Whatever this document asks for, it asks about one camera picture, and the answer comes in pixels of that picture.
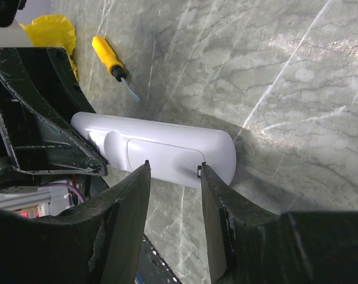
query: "yellow cloth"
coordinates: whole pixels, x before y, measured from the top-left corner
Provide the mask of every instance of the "yellow cloth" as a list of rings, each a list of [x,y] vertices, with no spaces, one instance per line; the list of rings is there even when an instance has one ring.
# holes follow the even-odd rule
[[[64,47],[78,79],[78,69],[71,59],[76,47],[76,34],[69,19],[63,15],[46,15],[35,19],[30,25],[21,26],[35,47]]]

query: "screwdriver handle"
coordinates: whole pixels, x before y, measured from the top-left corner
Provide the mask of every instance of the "screwdriver handle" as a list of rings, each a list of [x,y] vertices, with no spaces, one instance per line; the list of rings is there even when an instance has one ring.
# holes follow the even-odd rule
[[[115,66],[119,66],[123,70],[124,65],[118,61],[117,55],[106,39],[103,37],[95,36],[92,40],[92,46],[100,58],[102,64],[107,67],[107,71],[110,75],[113,75],[112,70]]]

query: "white cylindrical object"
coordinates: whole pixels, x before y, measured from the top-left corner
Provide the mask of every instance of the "white cylindrical object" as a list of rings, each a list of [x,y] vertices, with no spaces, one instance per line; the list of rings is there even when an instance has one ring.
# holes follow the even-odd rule
[[[201,187],[203,162],[228,185],[236,171],[236,149],[225,131],[86,112],[71,124],[117,169],[131,172],[149,160],[153,178],[193,188]]]

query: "marble tabletop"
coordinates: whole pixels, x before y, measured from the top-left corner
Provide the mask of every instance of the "marble tabletop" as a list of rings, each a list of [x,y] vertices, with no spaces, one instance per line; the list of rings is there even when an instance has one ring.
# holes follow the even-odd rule
[[[52,4],[76,27],[80,85],[99,113],[225,130],[232,187],[272,212],[358,210],[358,0]],[[139,104],[101,65],[95,35]],[[200,190],[153,180],[146,234],[183,283],[209,283]]]

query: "yellow screwdriver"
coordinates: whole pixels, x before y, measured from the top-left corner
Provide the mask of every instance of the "yellow screwdriver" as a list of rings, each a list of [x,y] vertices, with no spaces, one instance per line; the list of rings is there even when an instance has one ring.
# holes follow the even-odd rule
[[[95,49],[102,64],[107,67],[108,73],[116,78],[117,81],[122,82],[128,89],[135,102],[140,102],[138,95],[130,88],[126,82],[126,73],[124,71],[124,65],[118,61],[117,55],[109,45],[106,39],[103,37],[93,37],[92,46]]]

